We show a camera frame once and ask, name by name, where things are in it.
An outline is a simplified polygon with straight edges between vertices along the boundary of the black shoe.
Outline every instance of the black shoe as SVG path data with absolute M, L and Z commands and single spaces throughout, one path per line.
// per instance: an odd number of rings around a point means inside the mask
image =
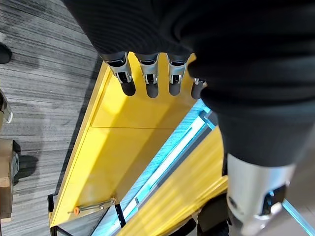
M 0 64 L 6 64 L 11 60 L 12 52 L 3 43 L 0 43 Z

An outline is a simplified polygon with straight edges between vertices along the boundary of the yellow shelf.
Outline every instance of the yellow shelf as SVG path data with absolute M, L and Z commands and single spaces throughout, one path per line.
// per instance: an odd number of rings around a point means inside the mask
M 152 195 L 117 236 L 163 236 L 227 188 L 223 145 L 215 128 Z
M 76 206 L 113 196 L 120 201 L 195 103 L 188 73 L 181 94 L 169 94 L 166 55 L 159 58 L 156 99 L 146 95 L 136 57 L 132 53 L 128 57 L 136 94 L 125 96 L 117 78 L 102 65 L 50 218 L 51 227 L 96 211 L 69 214 Z

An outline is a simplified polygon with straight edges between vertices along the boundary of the robotic hand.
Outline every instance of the robotic hand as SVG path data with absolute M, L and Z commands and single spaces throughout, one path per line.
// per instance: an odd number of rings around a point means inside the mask
M 126 52 L 138 55 L 152 98 L 156 53 L 196 54 L 188 72 L 207 84 L 201 98 L 218 115 L 230 220 L 245 236 L 264 228 L 281 210 L 315 121 L 314 1 L 63 1 L 127 95 L 135 87 Z M 174 65 L 176 95 L 186 61 Z

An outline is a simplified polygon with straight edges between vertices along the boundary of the gray carpet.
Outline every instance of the gray carpet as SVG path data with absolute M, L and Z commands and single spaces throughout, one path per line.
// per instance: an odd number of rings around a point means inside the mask
M 58 192 L 100 61 L 59 0 L 0 0 L 0 32 L 13 52 L 0 65 L 0 87 L 14 112 L 0 138 L 22 150 L 12 221 L 2 233 L 48 236 L 47 195 Z M 73 235 L 86 236 L 98 218 L 71 227 Z

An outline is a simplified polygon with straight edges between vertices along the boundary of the black sleeve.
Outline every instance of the black sleeve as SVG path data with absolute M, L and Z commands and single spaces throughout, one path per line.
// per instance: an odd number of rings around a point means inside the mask
M 303 156 L 315 120 L 314 0 L 63 0 L 100 54 L 196 54 L 224 149 L 262 166 Z
M 161 33 L 196 53 L 189 73 L 207 82 L 225 150 L 262 166 L 301 158 L 315 120 L 314 1 L 168 2 Z

